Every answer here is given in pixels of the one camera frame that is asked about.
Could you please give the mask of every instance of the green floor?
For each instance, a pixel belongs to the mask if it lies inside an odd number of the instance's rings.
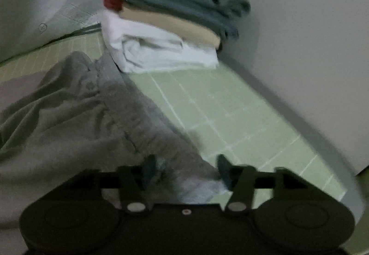
[[[104,50],[101,34],[65,39],[0,64],[0,82],[48,70],[73,50],[98,59]],[[213,71],[135,74],[131,78],[211,164],[223,153],[235,164],[250,164],[262,171],[287,167],[334,198],[342,198],[345,189],[320,156],[225,65]],[[255,206],[269,198],[268,190],[259,191]]]

